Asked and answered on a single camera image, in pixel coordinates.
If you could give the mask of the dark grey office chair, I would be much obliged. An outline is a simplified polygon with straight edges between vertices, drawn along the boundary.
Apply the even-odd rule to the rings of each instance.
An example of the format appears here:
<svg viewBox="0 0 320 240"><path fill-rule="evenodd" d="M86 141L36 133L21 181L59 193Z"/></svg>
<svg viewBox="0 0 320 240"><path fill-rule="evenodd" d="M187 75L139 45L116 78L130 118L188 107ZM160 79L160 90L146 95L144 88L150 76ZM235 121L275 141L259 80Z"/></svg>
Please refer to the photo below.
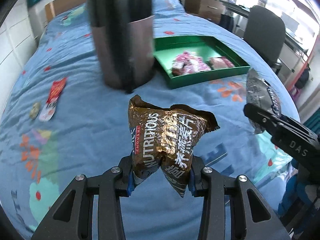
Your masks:
<svg viewBox="0 0 320 240"><path fill-rule="evenodd" d="M285 24L272 11L255 5L250 9L243 39L279 74L280 52L285 42Z"/></svg>

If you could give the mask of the pink cartoon snack packet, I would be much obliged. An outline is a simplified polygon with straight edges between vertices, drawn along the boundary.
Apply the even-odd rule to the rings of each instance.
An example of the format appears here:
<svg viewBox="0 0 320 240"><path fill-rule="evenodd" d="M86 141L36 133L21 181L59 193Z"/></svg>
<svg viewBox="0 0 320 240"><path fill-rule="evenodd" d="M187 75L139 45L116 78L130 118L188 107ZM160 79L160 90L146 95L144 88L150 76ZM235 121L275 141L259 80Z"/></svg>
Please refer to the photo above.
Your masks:
<svg viewBox="0 0 320 240"><path fill-rule="evenodd" d="M173 76L182 76L200 72L211 71L212 69L194 51L184 51L178 54L171 65Z"/></svg>

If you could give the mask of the blue patterned duvet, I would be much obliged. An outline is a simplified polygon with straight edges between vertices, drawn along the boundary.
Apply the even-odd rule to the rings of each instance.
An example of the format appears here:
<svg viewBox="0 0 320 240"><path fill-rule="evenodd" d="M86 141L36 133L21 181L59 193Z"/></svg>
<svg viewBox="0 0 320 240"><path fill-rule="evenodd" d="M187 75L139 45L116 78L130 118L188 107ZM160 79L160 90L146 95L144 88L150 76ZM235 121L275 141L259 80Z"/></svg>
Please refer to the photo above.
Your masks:
<svg viewBox="0 0 320 240"><path fill-rule="evenodd" d="M267 80L285 115L299 119L287 90L267 63L241 38L205 19L189 15L178 0L152 0L155 37L213 36ZM30 239L53 202L78 174L100 175L131 152L127 118L136 94L153 105L185 104L212 112L220 129L205 134L195 155L223 175L245 174L277 212L285 192L291 157L255 135L243 114L246 75L170 89L159 72L133 94L103 81L87 12L49 23L40 45L14 85L1 119L1 204L24 239ZM32 120L34 103L43 107L50 87L67 77L53 117ZM181 198L161 169L121 198L126 239L197 239L201 198Z"/></svg>

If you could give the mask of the wooden drawer cabinet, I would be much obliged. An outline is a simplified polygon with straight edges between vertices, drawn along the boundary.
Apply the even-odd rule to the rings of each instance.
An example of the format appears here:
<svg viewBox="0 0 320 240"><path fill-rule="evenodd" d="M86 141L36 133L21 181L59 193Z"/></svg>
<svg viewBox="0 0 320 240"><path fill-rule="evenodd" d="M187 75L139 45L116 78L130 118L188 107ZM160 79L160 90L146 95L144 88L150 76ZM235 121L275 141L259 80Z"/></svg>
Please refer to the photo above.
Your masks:
<svg viewBox="0 0 320 240"><path fill-rule="evenodd" d="M223 0L185 0L186 12L219 24L225 6Z"/></svg>

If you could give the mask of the pale pink striped packet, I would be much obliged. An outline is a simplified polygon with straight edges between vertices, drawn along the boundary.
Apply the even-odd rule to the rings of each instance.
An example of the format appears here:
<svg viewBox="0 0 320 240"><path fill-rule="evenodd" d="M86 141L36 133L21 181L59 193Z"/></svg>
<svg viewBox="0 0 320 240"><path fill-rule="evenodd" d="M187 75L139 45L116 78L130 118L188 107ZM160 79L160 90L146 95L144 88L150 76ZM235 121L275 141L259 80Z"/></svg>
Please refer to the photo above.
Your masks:
<svg viewBox="0 0 320 240"><path fill-rule="evenodd" d="M226 57L210 57L209 64L212 69L233 68L235 65Z"/></svg>

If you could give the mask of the green shallow tray box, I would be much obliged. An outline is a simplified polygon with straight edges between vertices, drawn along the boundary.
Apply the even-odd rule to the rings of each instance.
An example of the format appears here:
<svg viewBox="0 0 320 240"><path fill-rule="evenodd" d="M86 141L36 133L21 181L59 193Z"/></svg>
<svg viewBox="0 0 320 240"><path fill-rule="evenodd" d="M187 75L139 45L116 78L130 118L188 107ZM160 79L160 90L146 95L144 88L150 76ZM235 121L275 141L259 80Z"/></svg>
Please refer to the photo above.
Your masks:
<svg viewBox="0 0 320 240"><path fill-rule="evenodd" d="M246 74L249 64L231 48L210 36L154 39L154 56L170 88Z"/></svg>

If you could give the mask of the small gold wrapped candy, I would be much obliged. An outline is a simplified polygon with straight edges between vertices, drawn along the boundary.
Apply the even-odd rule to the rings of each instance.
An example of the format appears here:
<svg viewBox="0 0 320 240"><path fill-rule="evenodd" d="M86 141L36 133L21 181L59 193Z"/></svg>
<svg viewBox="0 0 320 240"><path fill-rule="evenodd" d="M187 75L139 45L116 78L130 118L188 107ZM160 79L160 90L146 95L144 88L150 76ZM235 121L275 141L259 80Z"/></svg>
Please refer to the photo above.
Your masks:
<svg viewBox="0 0 320 240"><path fill-rule="evenodd" d="M40 107L41 107L41 103L40 102L35 102L33 105L32 105L32 108L29 112L29 117L32 119L32 120L35 120L36 117L38 116L39 114L39 111L40 111Z"/></svg>

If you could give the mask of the silver blue snack wrapper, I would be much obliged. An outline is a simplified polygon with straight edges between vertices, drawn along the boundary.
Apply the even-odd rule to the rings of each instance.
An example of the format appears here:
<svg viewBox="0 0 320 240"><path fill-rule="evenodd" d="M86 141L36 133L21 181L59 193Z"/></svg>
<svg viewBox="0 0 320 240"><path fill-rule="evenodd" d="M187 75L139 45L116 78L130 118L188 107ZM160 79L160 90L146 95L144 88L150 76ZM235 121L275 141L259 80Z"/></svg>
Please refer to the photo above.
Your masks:
<svg viewBox="0 0 320 240"><path fill-rule="evenodd" d="M279 97L271 85L251 68L247 73L246 104L244 115L254 128L255 134L267 131L274 136L277 124L273 116L281 118Z"/></svg>

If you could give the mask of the black and steel kettle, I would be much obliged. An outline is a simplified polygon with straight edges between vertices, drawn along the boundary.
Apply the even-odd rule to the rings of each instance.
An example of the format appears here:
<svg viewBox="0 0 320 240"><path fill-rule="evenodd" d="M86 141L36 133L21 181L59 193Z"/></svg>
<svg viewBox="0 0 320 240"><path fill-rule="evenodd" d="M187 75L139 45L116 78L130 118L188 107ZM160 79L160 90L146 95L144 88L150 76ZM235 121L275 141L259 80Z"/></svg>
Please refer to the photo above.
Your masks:
<svg viewBox="0 0 320 240"><path fill-rule="evenodd" d="M95 50L104 82L127 93L152 76L152 0L87 0Z"/></svg>

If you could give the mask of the dark blue hanging bag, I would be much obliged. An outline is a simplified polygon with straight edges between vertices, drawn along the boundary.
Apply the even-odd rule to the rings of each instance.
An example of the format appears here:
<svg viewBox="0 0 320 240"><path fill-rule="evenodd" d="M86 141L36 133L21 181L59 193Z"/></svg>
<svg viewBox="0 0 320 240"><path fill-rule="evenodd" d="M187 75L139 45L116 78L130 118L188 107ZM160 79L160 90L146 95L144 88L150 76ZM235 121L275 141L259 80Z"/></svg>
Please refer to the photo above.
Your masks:
<svg viewBox="0 0 320 240"><path fill-rule="evenodd" d="M232 16L228 16L225 14L222 14L220 17L220 22L219 22L219 26L221 26L222 28L226 29L229 32L233 32L233 28L234 28L234 19Z"/></svg>

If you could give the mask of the red and white snack sachet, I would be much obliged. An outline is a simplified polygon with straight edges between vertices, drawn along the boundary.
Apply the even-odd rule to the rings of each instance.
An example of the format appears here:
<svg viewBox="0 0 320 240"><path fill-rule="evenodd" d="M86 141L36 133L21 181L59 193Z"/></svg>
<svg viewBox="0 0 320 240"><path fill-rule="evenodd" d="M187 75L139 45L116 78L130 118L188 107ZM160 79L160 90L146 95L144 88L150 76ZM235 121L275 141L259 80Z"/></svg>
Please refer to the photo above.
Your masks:
<svg viewBox="0 0 320 240"><path fill-rule="evenodd" d="M67 77L56 80L52 83L48 99L40 113L39 120L41 122L49 121L56 110L57 101L67 82Z"/></svg>

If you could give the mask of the brown gold oatmeal packet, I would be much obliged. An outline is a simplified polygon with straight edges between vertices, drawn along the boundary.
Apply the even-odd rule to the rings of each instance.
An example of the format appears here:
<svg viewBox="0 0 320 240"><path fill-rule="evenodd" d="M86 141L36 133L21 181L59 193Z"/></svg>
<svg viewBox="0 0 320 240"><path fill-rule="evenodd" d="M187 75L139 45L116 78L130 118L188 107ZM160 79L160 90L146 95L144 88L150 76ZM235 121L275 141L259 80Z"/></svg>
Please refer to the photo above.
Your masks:
<svg viewBox="0 0 320 240"><path fill-rule="evenodd" d="M220 128L215 115L182 104L161 108L135 95L129 101L128 120L134 184L141 184L160 168L183 197L193 148L204 134Z"/></svg>

